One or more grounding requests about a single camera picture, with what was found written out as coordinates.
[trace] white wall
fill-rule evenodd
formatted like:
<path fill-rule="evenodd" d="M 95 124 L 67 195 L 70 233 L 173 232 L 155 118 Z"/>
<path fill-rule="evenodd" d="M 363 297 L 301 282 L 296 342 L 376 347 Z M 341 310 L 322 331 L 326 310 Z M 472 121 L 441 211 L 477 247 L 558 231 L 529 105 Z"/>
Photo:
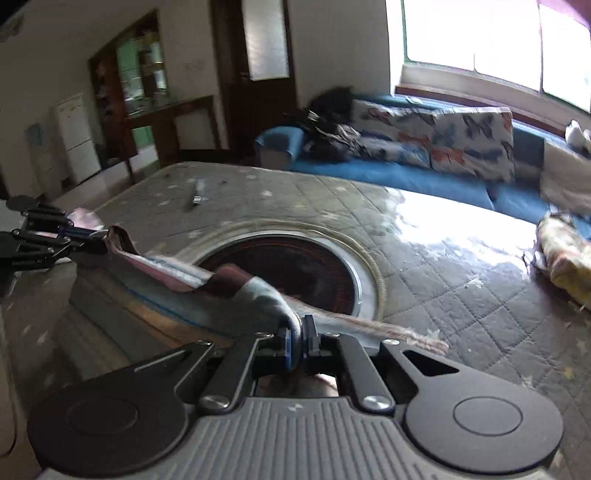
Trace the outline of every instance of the white wall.
<path fill-rule="evenodd" d="M 173 99 L 216 95 L 219 129 L 227 145 L 208 6 L 209 0 L 31 0 L 23 32 L 0 44 L 0 168 L 9 193 L 41 194 L 24 132 L 35 122 L 46 123 L 50 109 L 61 100 L 82 92 L 93 140 L 103 141 L 87 62 L 153 8 L 160 9 Z M 187 117 L 178 125 L 181 147 L 213 148 L 207 118 L 199 113 Z M 65 177 L 59 148 L 54 163 Z"/>
<path fill-rule="evenodd" d="M 298 101 L 335 86 L 390 91 L 386 0 L 290 0 Z"/>
<path fill-rule="evenodd" d="M 222 147 L 227 148 L 222 102 L 219 96 L 209 0 L 168 0 L 159 11 L 160 33 L 168 88 L 173 100 L 215 95 Z M 205 112 L 176 120 L 181 148 L 214 148 Z"/>
<path fill-rule="evenodd" d="M 446 68 L 406 64 L 402 68 L 400 83 L 441 89 L 459 95 L 472 95 L 533 113 L 557 128 L 568 125 L 571 120 L 579 122 L 583 129 L 591 128 L 591 118 L 546 95 L 532 92 L 517 85 L 487 78 L 471 72 L 458 72 Z"/>
<path fill-rule="evenodd" d="M 0 168 L 10 194 L 38 196 L 41 193 L 25 143 L 25 129 L 36 122 L 54 126 L 50 107 L 76 93 L 85 94 L 87 105 L 93 103 L 86 63 L 73 56 L 54 53 L 64 48 L 67 45 L 54 43 L 50 48 L 40 46 L 33 52 L 23 49 L 17 52 L 21 58 L 2 66 Z M 93 137 L 102 140 L 96 115 L 91 115 L 89 120 Z M 54 144 L 54 167 L 65 177 L 66 166 L 59 152 L 59 145 Z"/>

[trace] wooden door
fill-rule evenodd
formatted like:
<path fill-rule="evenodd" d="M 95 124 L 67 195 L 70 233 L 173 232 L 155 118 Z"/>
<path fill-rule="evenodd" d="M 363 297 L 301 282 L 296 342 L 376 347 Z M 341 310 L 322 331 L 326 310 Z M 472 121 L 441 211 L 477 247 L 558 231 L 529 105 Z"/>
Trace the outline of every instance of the wooden door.
<path fill-rule="evenodd" d="M 287 0 L 211 0 L 229 143 L 238 158 L 297 108 Z"/>

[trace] pillow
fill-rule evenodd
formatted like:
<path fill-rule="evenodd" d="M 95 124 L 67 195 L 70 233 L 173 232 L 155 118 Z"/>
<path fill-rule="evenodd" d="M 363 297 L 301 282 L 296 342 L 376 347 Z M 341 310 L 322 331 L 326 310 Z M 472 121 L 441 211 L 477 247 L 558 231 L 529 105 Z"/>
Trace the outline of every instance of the pillow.
<path fill-rule="evenodd" d="M 364 100 L 353 101 L 352 126 L 362 135 L 429 148 L 435 124 L 430 110 L 389 108 Z"/>
<path fill-rule="evenodd" d="M 591 215 L 591 161 L 547 141 L 540 190 L 564 210 Z"/>
<path fill-rule="evenodd" d="M 375 137 L 358 139 L 374 160 L 384 160 L 430 168 L 429 151 L 416 144 L 402 144 Z"/>
<path fill-rule="evenodd" d="M 513 123 L 508 108 L 453 108 L 434 111 L 431 165 L 436 171 L 469 173 L 512 183 Z"/>

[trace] robotic hand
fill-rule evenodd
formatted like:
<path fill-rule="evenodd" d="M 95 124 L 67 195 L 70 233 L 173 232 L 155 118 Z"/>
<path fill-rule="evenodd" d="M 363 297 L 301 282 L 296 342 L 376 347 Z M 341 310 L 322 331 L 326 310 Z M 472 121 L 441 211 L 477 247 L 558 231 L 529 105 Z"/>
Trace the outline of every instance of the robotic hand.
<path fill-rule="evenodd" d="M 208 342 L 65 388 L 33 408 L 41 480 L 550 478 L 549 400 L 397 340 L 300 332 Z M 301 336 L 294 353 L 292 334 Z M 258 396 L 266 375 L 327 374 L 338 397 Z"/>

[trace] sofa cushion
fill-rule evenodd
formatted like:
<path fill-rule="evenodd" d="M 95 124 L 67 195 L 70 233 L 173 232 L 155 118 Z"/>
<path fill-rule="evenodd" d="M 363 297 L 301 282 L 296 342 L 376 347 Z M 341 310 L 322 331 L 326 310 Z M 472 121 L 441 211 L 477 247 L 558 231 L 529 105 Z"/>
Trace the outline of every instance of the sofa cushion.
<path fill-rule="evenodd" d="M 529 223 L 538 223 L 550 210 L 550 204 L 540 198 L 539 192 L 516 184 L 489 184 L 489 194 L 496 212 Z"/>
<path fill-rule="evenodd" d="M 297 158 L 302 153 L 306 141 L 306 132 L 301 128 L 275 127 L 261 133 L 255 140 L 255 146 L 286 152 L 291 158 Z"/>
<path fill-rule="evenodd" d="M 371 158 L 376 160 L 431 168 L 429 151 L 420 145 L 402 144 L 367 136 L 362 136 L 359 143 L 365 147 Z"/>
<path fill-rule="evenodd" d="M 544 198 L 561 209 L 591 215 L 591 161 L 546 142 L 540 190 Z"/>
<path fill-rule="evenodd" d="M 368 161 L 360 158 L 351 158 L 347 162 L 336 164 L 299 159 L 291 164 L 290 170 L 376 183 L 493 210 L 485 182 L 472 176 L 442 174 L 410 165 Z"/>
<path fill-rule="evenodd" d="M 511 183 L 513 124 L 508 108 L 454 108 L 434 111 L 431 166 L 434 170 L 471 174 Z"/>
<path fill-rule="evenodd" d="M 541 130 L 513 121 L 513 159 L 515 181 L 540 189 L 540 175 L 544 168 L 544 137 Z"/>
<path fill-rule="evenodd" d="M 366 137 L 429 147 L 435 124 L 425 109 L 389 108 L 362 100 L 353 101 L 351 126 Z"/>

